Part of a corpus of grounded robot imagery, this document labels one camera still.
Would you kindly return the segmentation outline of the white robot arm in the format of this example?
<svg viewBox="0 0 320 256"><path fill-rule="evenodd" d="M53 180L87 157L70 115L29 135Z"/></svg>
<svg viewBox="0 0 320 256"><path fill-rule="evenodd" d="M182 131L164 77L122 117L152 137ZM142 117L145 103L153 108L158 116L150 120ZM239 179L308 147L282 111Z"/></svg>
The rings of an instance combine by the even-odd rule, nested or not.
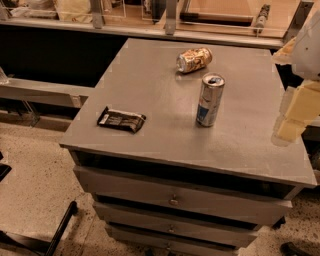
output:
<svg viewBox="0 0 320 256"><path fill-rule="evenodd" d="M320 10L273 56L275 64L290 64L303 79L297 87L288 86L283 94L271 141L287 146L320 115Z"/></svg>

